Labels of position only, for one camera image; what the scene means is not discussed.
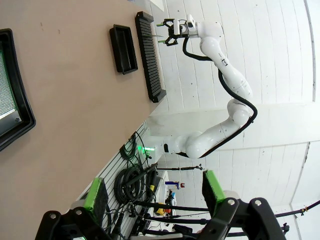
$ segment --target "green gripper pad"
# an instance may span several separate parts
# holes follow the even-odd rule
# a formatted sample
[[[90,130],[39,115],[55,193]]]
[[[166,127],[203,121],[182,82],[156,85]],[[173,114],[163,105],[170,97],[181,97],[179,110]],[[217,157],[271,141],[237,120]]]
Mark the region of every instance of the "green gripper pad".
[[[102,177],[96,177],[92,181],[83,207],[91,213],[93,219],[99,226],[102,226],[107,204],[108,194],[105,181]]]
[[[210,215],[213,217],[216,213],[217,207],[224,201],[226,195],[212,170],[203,172],[202,195],[209,209]]]

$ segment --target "brown table surface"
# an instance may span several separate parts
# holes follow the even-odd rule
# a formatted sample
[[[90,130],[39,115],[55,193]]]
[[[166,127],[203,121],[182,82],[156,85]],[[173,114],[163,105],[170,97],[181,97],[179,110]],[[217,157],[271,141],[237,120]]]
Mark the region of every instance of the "brown table surface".
[[[0,152],[0,239],[34,239],[155,109],[127,0],[0,0],[36,126]],[[116,70],[109,29],[131,28],[138,70]]]

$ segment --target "slotted black rack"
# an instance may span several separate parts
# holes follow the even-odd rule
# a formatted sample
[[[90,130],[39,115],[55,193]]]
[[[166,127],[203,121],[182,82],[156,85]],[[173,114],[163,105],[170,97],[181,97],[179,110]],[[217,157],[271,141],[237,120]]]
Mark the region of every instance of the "slotted black rack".
[[[158,103],[167,93],[161,87],[155,43],[153,37],[150,37],[152,35],[151,23],[153,21],[154,18],[143,11],[138,12],[135,16],[135,26],[148,96],[152,102]]]

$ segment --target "screw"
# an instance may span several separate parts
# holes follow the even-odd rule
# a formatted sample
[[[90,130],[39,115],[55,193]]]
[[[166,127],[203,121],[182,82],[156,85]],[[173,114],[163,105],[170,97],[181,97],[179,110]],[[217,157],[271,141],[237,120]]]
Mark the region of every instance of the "screw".
[[[257,205],[257,206],[260,206],[262,203],[260,200],[255,200],[254,203]]]
[[[235,204],[235,201],[232,200],[232,199],[229,199],[229,200],[228,200],[228,204],[233,205],[233,204]]]

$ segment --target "white robotic arm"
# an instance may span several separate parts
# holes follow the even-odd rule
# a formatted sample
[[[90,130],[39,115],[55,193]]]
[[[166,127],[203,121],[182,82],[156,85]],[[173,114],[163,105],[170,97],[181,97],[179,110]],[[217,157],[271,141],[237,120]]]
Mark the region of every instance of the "white robotic arm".
[[[237,96],[250,100],[252,98],[252,90],[245,77],[235,69],[220,48],[220,41],[224,36],[220,23],[195,22],[191,15],[187,16],[185,24],[179,24],[177,19],[167,19],[173,22],[168,25],[164,21],[164,25],[169,27],[169,38],[165,43],[170,46],[177,44],[177,38],[201,38],[200,49],[204,55],[209,57],[224,77],[227,87]],[[154,156],[155,162],[162,151],[167,153],[185,153],[189,158],[200,158],[210,149],[221,143],[238,131],[250,118],[248,107],[241,101],[233,98],[227,104],[229,117],[207,129],[205,132],[192,132],[178,137],[154,138],[153,146],[158,156]]]

